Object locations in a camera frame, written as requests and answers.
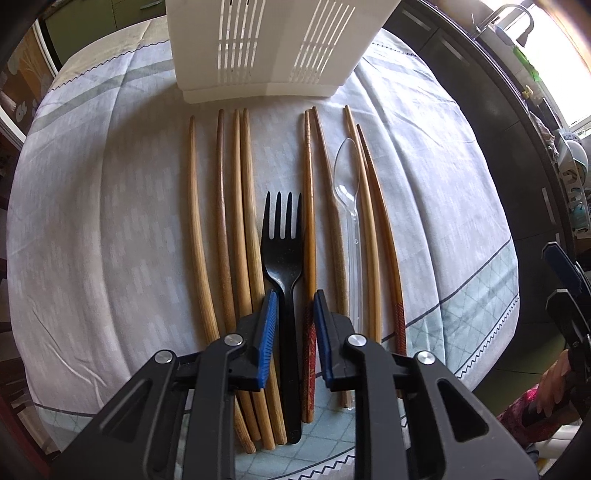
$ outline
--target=black plastic fork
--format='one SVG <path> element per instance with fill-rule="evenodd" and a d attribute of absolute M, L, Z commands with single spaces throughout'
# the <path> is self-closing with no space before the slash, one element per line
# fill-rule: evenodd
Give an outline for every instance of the black plastic fork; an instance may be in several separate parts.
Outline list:
<path fill-rule="evenodd" d="M 269 235 L 271 192 L 267 193 L 262 221 L 261 257 L 263 272 L 279 297 L 279 370 L 281 407 L 289 443 L 301 439 L 300 369 L 294 311 L 294 286 L 304 264 L 304 235 L 301 228 L 301 195 L 297 202 L 295 235 L 291 236 L 291 192 L 287 196 L 285 237 L 281 238 L 281 192 L 275 204 L 275 228 Z"/>

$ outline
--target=faucet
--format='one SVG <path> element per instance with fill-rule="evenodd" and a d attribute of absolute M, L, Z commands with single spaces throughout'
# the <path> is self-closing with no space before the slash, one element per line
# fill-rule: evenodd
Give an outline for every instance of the faucet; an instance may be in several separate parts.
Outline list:
<path fill-rule="evenodd" d="M 527 16 L 530 18 L 530 24 L 528 25 L 528 27 L 525 29 L 525 31 L 519 37 L 517 37 L 517 43 L 519 45 L 521 45 L 522 47 L 525 47 L 525 42 L 527 42 L 527 37 L 534 29 L 534 17 L 531 16 L 530 11 L 527 10 L 526 7 L 524 7 L 523 5 L 518 5 L 518 4 L 505 4 L 505 5 L 497 8 L 493 13 L 491 13 L 488 17 L 486 17 L 480 24 L 475 26 L 476 34 L 472 38 L 474 38 L 474 40 L 475 40 L 478 37 L 480 37 L 480 35 L 482 35 L 482 32 L 488 27 L 488 25 L 491 24 L 494 21 L 494 19 L 497 18 L 497 16 L 505 8 L 509 8 L 509 7 L 517 8 L 518 10 L 523 10 L 527 14 Z"/>

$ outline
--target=pink patterned sleeve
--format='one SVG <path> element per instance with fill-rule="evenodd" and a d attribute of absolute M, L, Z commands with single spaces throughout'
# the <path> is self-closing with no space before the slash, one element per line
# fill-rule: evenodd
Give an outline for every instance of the pink patterned sleeve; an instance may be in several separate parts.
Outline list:
<path fill-rule="evenodd" d="M 497 420 L 523 448 L 530 443 L 548 440 L 561 427 L 561 424 L 557 423 L 553 418 L 536 422 L 527 428 L 523 426 L 521 421 L 523 412 L 535 400 L 537 392 L 538 385 L 525 392 L 497 417 Z"/>

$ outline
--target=person's hand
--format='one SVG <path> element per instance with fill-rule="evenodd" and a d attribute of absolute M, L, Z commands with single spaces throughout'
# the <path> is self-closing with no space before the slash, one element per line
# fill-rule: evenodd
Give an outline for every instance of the person's hand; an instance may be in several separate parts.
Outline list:
<path fill-rule="evenodd" d="M 536 395 L 538 413 L 543 410 L 546 417 L 552 415 L 554 405 L 560 403 L 564 396 L 565 377 L 570 371 L 569 351 L 564 350 L 558 360 L 542 375 Z"/>

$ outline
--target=clear plastic spoon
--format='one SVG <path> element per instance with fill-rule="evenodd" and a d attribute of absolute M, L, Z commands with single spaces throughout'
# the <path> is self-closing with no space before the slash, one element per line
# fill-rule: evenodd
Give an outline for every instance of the clear plastic spoon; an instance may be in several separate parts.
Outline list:
<path fill-rule="evenodd" d="M 349 318 L 355 332 L 365 334 L 361 309 L 363 285 L 361 283 L 361 230 L 357 211 L 359 191 L 359 162 L 355 142 L 345 139 L 336 155 L 333 169 L 333 190 L 345 207 L 347 218 L 347 243 L 349 247 Z"/>

